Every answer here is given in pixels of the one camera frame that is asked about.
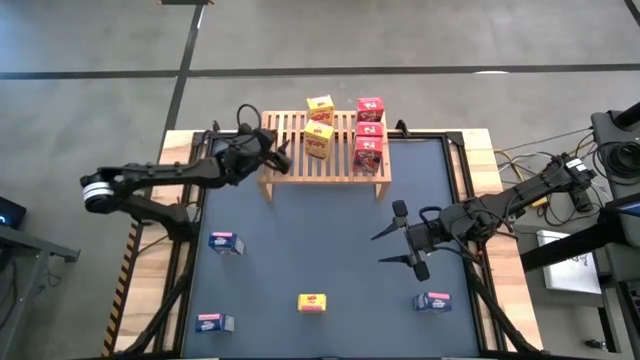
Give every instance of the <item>snack box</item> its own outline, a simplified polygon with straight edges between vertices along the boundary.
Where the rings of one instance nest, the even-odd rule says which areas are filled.
[[[319,96],[307,99],[309,120],[321,122],[327,126],[333,127],[333,101],[330,95]]]
[[[382,162],[382,138],[356,136],[353,148],[353,171],[376,174]]]
[[[426,292],[413,298],[413,310],[443,313],[451,311],[451,296],[445,293]]]
[[[382,126],[382,123],[371,121],[359,121],[356,123],[356,137],[382,137],[383,135],[384,127]]]
[[[225,314],[200,314],[196,318],[196,332],[233,332],[235,318]]]
[[[325,294],[298,295],[298,311],[302,313],[323,313],[327,311],[327,296]]]
[[[238,234],[230,232],[214,232],[209,235],[209,247],[218,254],[244,254],[244,242]]]
[[[320,159],[331,154],[333,127],[317,121],[309,121],[304,127],[304,151]]]
[[[384,114],[384,104],[381,97],[358,98],[356,108],[356,121],[382,120]]]

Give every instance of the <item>concrete floor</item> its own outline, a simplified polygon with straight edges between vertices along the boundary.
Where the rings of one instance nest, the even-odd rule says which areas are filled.
[[[0,72],[177,69],[193,10],[0,0]],[[622,0],[220,0],[205,9],[192,69],[637,62],[640,28]],[[85,212],[78,178],[102,165],[155,161],[174,85],[0,81],[0,195],[29,208],[28,232],[82,248],[77,264],[52,264],[64,281],[40,295],[21,358],[99,354],[129,220]],[[176,127],[216,119],[232,128],[243,102],[294,109],[325,93],[342,109],[359,96],[383,96],[388,119],[412,128],[489,128],[494,145],[506,148],[632,105],[640,72],[190,79]],[[513,153],[566,151],[581,137]],[[540,224],[531,214],[521,222]],[[581,345],[602,336],[595,309],[534,303],[547,350],[630,358]]]

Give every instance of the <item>wooden shelf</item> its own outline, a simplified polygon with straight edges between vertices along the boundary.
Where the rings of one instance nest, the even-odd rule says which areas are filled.
[[[290,140],[287,156],[291,159],[291,170],[281,174],[263,167],[258,183],[267,201],[273,200],[275,184],[369,184],[374,185],[376,199],[384,198],[391,184],[391,164],[389,163],[389,139],[386,133],[386,119],[382,117],[385,133],[382,139],[382,163],[378,173],[364,174],[353,171],[353,137],[355,132],[355,111],[334,112],[334,139],[331,154],[325,160],[309,156],[304,152],[304,127],[307,123],[306,111],[265,111],[262,113],[262,127],[277,130],[274,148]]]

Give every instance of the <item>red box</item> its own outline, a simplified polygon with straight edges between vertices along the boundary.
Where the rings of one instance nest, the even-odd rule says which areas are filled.
[[[376,174],[382,162],[381,137],[356,137],[353,149],[353,171]]]
[[[384,104],[381,97],[358,98],[356,121],[381,121]]]
[[[384,127],[379,122],[359,121],[356,123],[356,137],[382,137],[384,135]]]

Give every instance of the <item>dark blue work surface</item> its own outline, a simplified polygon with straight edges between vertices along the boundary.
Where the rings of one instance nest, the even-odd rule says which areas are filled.
[[[461,260],[423,256],[431,279],[377,260],[408,252],[401,232],[371,241],[404,199],[410,221],[423,206],[451,204],[439,140],[392,142],[393,181],[382,202],[373,185],[275,185],[273,202],[255,177],[209,191],[192,286],[184,357],[416,357],[478,354]],[[239,234],[243,256],[215,253],[213,231]],[[446,292],[450,313],[416,313],[412,297]],[[301,314],[300,293],[327,295],[327,312]],[[195,333],[198,314],[235,317],[233,334]]]

